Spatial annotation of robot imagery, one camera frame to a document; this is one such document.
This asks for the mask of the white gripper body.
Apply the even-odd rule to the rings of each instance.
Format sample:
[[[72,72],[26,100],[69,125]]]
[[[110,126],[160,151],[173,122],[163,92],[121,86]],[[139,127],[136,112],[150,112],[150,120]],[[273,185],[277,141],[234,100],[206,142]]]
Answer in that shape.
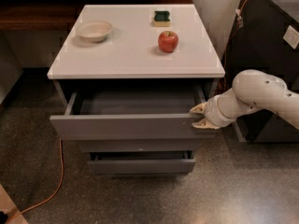
[[[216,95],[206,102],[204,116],[206,124],[213,129],[228,126],[236,121],[231,111],[231,98]]]

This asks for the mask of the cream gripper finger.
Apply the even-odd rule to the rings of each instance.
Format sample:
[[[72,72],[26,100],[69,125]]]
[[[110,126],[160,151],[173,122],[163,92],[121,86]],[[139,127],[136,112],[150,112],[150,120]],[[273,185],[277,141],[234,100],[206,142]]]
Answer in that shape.
[[[192,124],[192,126],[195,129],[213,129],[213,130],[219,129],[219,126],[212,124],[207,119],[201,119],[199,121],[196,121]]]
[[[201,103],[199,105],[196,105],[195,107],[193,107],[190,112],[193,114],[203,114],[205,112],[206,109],[206,103]]]

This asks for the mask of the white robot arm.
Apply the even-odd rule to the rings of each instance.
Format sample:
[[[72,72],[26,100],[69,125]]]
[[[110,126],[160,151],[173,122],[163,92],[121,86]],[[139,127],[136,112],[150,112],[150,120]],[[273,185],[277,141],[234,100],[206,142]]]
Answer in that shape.
[[[268,110],[299,129],[299,94],[286,83],[258,70],[244,70],[233,79],[232,88],[193,107],[204,117],[192,124],[197,129],[227,127],[239,117]]]

